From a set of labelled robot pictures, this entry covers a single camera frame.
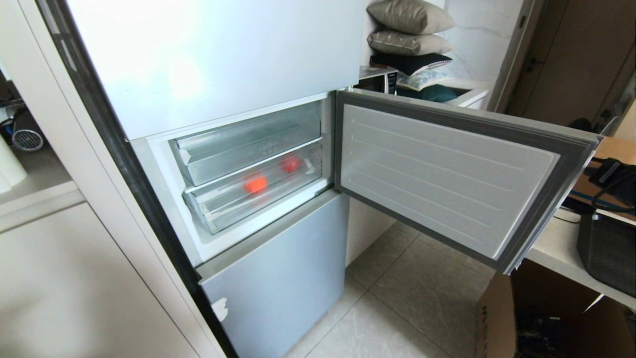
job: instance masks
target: microwave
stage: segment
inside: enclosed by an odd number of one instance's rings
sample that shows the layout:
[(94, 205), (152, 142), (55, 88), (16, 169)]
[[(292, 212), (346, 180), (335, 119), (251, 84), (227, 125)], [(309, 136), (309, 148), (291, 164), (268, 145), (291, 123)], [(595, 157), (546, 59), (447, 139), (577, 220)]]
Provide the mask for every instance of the microwave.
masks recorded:
[(372, 90), (388, 94), (396, 93), (398, 71), (393, 68), (360, 66), (360, 77), (357, 89)]

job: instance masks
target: clear plastic drawer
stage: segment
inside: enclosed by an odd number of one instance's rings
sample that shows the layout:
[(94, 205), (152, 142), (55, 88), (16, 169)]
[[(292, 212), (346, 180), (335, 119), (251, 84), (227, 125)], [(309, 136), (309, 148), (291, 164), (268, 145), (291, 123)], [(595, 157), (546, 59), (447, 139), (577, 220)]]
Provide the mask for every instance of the clear plastic drawer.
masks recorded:
[(312, 102), (177, 138), (170, 145), (194, 186), (319, 138), (321, 102)]
[(185, 193), (193, 216), (216, 234), (322, 176), (320, 142)]

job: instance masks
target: gray pillow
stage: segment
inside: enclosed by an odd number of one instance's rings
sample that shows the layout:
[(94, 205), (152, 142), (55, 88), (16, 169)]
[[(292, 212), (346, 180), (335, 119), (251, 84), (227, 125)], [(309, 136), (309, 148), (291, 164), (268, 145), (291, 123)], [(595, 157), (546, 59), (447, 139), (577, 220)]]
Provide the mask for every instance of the gray pillow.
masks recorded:
[(393, 30), (374, 32), (366, 41), (371, 48), (391, 55), (445, 54), (453, 50), (448, 41), (437, 35), (411, 35)]
[(366, 10), (391, 29), (410, 34), (434, 34), (455, 26), (446, 11), (423, 0), (385, 0)]

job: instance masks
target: refrigerator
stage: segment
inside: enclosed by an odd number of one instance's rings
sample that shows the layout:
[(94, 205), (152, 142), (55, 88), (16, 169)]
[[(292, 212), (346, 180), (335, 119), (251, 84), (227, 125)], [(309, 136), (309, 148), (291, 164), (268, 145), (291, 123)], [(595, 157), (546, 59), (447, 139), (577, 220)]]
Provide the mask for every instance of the refrigerator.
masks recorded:
[(353, 89), (360, 0), (37, 2), (228, 356), (283, 356), (339, 298), (350, 198), (510, 274), (601, 140)]

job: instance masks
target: pillow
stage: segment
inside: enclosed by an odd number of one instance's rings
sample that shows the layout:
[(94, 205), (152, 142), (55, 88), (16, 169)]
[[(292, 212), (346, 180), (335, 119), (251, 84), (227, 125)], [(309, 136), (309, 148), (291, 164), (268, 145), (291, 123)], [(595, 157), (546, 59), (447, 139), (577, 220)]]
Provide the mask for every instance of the pillow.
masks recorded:
[(393, 55), (419, 56), (453, 50), (448, 41), (437, 35), (409, 35), (392, 30), (374, 32), (366, 41), (371, 48)]
[(407, 76), (411, 76), (424, 71), (425, 69), (443, 66), (450, 63), (452, 60), (453, 59), (450, 57), (440, 54), (427, 54), (421, 56), (377, 54), (371, 56), (371, 65), (379, 64), (383, 66), (390, 66)]
[(458, 97), (455, 91), (442, 85), (428, 86), (421, 91), (398, 89), (397, 95), (433, 102), (448, 102)]
[(410, 34), (434, 34), (455, 26), (446, 11), (423, 0), (385, 0), (366, 11), (391, 29)]
[(402, 73), (397, 74), (397, 86), (402, 89), (410, 89), (421, 91), (424, 87), (434, 85), (440, 81), (450, 78), (446, 72), (440, 72), (435, 69), (427, 69), (413, 76), (406, 76)]

